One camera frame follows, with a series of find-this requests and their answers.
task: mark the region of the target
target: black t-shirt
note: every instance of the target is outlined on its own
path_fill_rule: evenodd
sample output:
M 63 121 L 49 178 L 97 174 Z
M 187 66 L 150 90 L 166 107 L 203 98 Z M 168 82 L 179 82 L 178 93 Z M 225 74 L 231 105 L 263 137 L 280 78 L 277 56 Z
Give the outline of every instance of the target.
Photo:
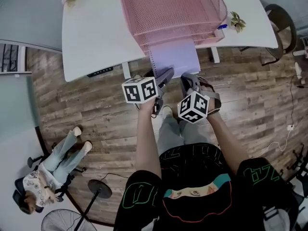
M 243 161 L 234 176 L 218 147 L 200 143 L 169 149 L 160 163 L 162 179 L 144 170 L 128 179 L 115 230 L 260 231 L 264 207 L 291 205 L 264 158 Z

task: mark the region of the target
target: fan base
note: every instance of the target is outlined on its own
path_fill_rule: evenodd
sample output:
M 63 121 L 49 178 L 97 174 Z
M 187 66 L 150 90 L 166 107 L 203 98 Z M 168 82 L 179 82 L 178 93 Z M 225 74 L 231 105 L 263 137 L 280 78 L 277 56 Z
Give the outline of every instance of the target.
M 97 196 L 100 198 L 110 198 L 112 195 L 110 187 L 100 180 L 90 180 L 88 182 L 88 188 L 93 194 L 98 191 L 99 194 Z

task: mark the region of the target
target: spiral notebook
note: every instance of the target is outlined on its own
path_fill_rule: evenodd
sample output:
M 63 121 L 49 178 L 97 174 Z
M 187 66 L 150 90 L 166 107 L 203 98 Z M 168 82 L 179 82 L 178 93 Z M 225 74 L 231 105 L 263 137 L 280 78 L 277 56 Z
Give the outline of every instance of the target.
M 159 77 L 171 67 L 174 68 L 173 78 L 181 77 L 184 72 L 200 72 L 197 51 L 191 38 L 151 46 L 149 55 L 155 77 Z

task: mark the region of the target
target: white desk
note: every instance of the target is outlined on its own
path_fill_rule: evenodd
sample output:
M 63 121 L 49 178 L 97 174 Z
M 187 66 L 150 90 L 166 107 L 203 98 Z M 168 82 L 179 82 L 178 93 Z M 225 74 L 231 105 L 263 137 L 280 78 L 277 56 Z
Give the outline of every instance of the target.
M 121 0 L 77 0 L 73 7 L 65 5 L 62 52 L 68 82 L 145 57 L 128 30 Z
M 196 48 L 211 47 L 215 56 L 216 47 L 278 47 L 260 0 L 224 1 L 228 11 L 237 12 L 247 27 L 239 34 L 229 27 L 223 29 L 223 40 Z M 77 0 L 73 7 L 66 5 L 62 45 L 66 81 L 121 63 L 127 72 L 127 62 L 145 57 L 127 28 L 120 0 Z

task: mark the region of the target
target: white shoe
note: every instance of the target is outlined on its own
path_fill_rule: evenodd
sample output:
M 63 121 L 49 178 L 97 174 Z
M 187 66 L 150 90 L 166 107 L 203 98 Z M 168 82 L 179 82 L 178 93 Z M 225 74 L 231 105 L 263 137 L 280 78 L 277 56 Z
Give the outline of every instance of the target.
M 73 133 L 77 137 L 77 136 L 81 135 L 81 129 L 79 127 L 75 127 L 73 129 Z
M 165 119 L 167 116 L 173 116 L 172 109 L 169 106 L 165 106 L 163 108 L 162 116 L 163 119 Z
M 92 149 L 92 144 L 90 141 L 86 141 L 82 149 L 85 150 L 85 155 Z

